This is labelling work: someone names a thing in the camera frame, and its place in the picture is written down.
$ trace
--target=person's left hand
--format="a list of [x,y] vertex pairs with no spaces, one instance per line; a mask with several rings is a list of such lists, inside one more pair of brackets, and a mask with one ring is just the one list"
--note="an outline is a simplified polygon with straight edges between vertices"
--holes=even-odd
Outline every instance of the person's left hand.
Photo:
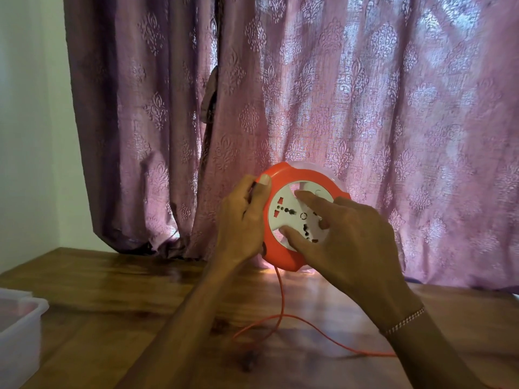
[[212,260],[231,270],[262,251],[263,208],[272,183],[268,175],[262,175],[250,194],[255,179],[244,176],[220,206],[217,248]]

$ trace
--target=person's left arm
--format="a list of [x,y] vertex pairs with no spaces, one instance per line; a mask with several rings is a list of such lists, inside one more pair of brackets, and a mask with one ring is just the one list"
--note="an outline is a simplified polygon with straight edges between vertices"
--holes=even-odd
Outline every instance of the person's left arm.
[[116,389],[188,387],[195,359],[209,336],[225,290],[242,264],[261,252],[263,207],[270,195],[270,178],[262,178],[250,197],[253,183],[253,176],[245,176],[223,200],[217,248],[201,280]]

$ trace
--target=white plastic bin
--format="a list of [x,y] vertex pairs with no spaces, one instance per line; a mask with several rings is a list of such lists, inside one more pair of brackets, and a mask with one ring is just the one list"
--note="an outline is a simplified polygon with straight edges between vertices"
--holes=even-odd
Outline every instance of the white plastic bin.
[[38,371],[41,316],[48,308],[30,292],[0,288],[1,389],[19,389]]

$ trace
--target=forearm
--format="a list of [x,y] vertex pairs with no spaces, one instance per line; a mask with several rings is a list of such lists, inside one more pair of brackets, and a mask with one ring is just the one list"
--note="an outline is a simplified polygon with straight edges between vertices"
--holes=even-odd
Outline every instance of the forearm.
[[[411,314],[422,303],[406,283],[391,286],[380,303],[367,313],[385,332]],[[447,342],[427,312],[388,335],[411,385],[417,389],[480,389],[483,384]]]
[[196,356],[211,330],[217,306],[234,270],[212,267],[191,290],[116,388],[181,389],[188,386]]

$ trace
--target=orange plastic casing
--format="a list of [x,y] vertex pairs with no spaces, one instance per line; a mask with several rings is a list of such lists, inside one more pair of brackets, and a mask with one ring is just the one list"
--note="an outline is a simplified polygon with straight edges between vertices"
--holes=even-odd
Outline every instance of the orange plastic casing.
[[332,180],[330,180],[322,173],[309,169],[297,169],[290,166],[286,162],[280,162],[270,167],[263,173],[269,175],[272,179],[272,190],[270,191],[268,202],[263,209],[263,220],[265,223],[264,242],[266,247],[266,254],[263,256],[263,259],[277,268],[290,272],[296,272],[304,265],[306,265],[305,258],[302,254],[283,246],[276,239],[270,229],[268,212],[270,202],[276,193],[290,183],[296,183],[304,180],[321,185],[330,193],[333,199],[339,196],[351,199],[351,196],[347,192],[342,191]]

